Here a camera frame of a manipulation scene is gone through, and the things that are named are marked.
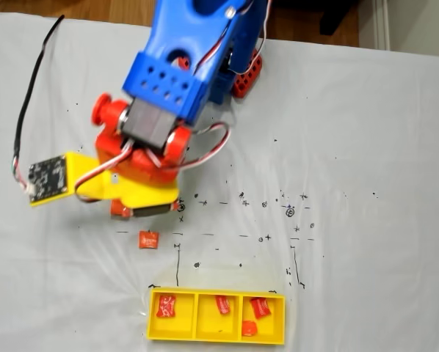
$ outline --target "screw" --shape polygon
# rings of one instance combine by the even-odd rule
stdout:
[[[230,18],[230,19],[233,18],[235,14],[236,14],[236,9],[234,7],[229,6],[226,9],[225,15],[226,15],[227,18]]]

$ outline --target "black cable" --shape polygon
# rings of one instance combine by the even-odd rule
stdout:
[[[21,152],[21,134],[22,134],[23,118],[26,116],[26,111],[27,111],[27,107],[29,106],[30,97],[32,96],[32,91],[34,90],[35,79],[37,78],[38,69],[40,68],[40,64],[42,63],[43,55],[45,53],[46,43],[50,39],[55,29],[58,27],[59,23],[63,21],[64,18],[65,15],[61,15],[54,23],[54,25],[51,27],[50,31],[48,32],[48,34],[46,35],[43,41],[42,51],[40,52],[40,55],[37,58],[37,62],[35,62],[34,70],[32,72],[32,77],[30,78],[30,82],[29,82],[29,88],[27,88],[26,97],[23,100],[21,113],[19,114],[19,118],[17,120],[17,127],[15,129],[14,158],[16,159],[19,159],[19,153]]]

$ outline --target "circuit board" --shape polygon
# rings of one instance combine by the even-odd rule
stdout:
[[[35,185],[35,194],[30,197],[30,202],[38,202],[67,192],[66,174],[64,155],[32,164],[29,167],[29,180]]]

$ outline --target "white cloth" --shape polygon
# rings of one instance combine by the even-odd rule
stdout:
[[[286,344],[268,351],[439,351],[439,58],[268,40],[246,98],[202,113],[233,135],[181,176],[185,211],[115,221],[108,202],[32,209],[10,172],[54,21],[0,14],[0,351],[262,350],[146,340],[148,285],[176,285],[177,243],[181,287],[286,295]],[[25,175],[67,150],[95,155],[92,105],[122,96],[148,35],[63,21],[23,126]],[[137,248],[147,229],[157,250]]]

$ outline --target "yellow tray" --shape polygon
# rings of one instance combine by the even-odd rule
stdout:
[[[175,296],[175,317],[158,318],[159,297]],[[227,296],[231,311],[221,315],[215,296]],[[255,319],[250,299],[264,297],[271,315]],[[242,336],[242,321],[257,324],[257,334]],[[285,297],[276,293],[160,287],[151,290],[147,338],[282,345],[285,342]]]

